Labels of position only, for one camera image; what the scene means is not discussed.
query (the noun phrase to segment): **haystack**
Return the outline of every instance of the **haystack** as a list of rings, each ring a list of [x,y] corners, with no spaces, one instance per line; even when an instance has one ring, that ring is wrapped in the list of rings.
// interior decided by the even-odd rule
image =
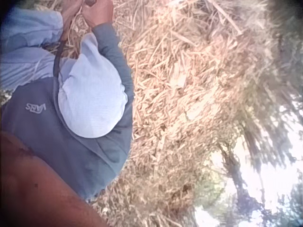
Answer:
[[[41,1],[38,8],[59,9],[59,3]],[[291,91],[282,93],[286,103],[296,94],[291,84],[281,85],[269,3],[114,0],[135,101],[129,159],[94,203],[110,224],[182,226],[217,144],[233,143],[243,127],[271,112],[264,94],[268,105],[279,102],[275,91]],[[66,56],[77,57],[88,31],[79,13]]]

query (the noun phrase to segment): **hand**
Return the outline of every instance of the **hand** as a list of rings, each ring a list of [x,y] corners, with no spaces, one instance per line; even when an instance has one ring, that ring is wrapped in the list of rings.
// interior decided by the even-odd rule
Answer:
[[[114,6],[112,0],[97,0],[92,6],[83,3],[82,14],[86,23],[91,27],[113,21]]]

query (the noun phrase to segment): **bare arm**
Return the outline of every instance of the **bare arm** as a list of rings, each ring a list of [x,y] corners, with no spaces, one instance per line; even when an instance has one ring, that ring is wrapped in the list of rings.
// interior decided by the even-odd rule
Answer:
[[[107,226],[44,161],[4,132],[0,189],[1,212],[13,226]]]

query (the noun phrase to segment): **blue sweatshirt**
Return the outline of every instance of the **blue sweatshirt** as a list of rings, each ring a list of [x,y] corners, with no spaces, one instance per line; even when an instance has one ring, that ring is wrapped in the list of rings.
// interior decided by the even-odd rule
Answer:
[[[99,53],[117,69],[128,100],[122,119],[110,133],[87,139],[71,132],[59,111],[59,82],[54,77],[19,86],[1,108],[1,130],[18,137],[85,200],[97,195],[121,171],[130,150],[133,124],[133,81],[115,31],[111,24],[102,24],[92,32]],[[29,103],[43,111],[28,111]]]

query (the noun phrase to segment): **hay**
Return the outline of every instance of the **hay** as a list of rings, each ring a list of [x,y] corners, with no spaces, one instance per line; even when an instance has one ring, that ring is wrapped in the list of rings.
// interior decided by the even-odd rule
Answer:
[[[113,226],[181,226],[220,141],[253,112],[277,44],[268,1],[115,0],[115,28],[133,70],[134,131],[119,178],[94,204]],[[40,3],[59,9],[59,0]],[[73,20],[65,56],[89,31]]]

